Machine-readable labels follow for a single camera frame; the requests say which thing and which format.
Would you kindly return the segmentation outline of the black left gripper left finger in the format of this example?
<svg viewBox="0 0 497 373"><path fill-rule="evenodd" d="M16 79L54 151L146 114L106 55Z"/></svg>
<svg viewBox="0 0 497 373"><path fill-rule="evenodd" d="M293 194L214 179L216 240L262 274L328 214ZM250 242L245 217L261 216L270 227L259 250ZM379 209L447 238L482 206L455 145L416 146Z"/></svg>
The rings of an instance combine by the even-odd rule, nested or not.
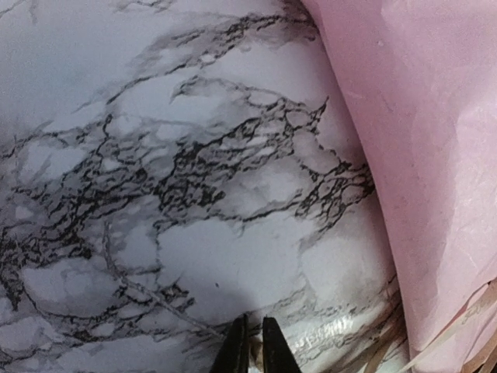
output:
<svg viewBox="0 0 497 373"><path fill-rule="evenodd" d="M210 373L247 373L248 371L249 319L244 314L231 324Z"/></svg>

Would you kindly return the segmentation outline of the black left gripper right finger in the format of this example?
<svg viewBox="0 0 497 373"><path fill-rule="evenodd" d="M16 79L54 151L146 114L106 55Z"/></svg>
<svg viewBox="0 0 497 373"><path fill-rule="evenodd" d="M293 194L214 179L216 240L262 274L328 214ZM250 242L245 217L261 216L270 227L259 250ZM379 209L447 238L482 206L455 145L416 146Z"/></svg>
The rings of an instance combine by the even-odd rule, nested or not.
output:
<svg viewBox="0 0 497 373"><path fill-rule="evenodd" d="M283 332L273 317L262 322L262 360L266 373L301 373Z"/></svg>

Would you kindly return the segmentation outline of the pink wrapping paper sheet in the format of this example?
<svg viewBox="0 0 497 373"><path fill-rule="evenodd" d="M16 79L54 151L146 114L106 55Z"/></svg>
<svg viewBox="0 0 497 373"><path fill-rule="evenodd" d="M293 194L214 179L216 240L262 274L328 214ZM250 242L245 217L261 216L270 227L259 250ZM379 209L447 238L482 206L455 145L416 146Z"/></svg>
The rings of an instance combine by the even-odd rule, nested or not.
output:
<svg viewBox="0 0 497 373"><path fill-rule="evenodd" d="M367 157L414 372L496 363L496 3L308 1Z"/></svg>

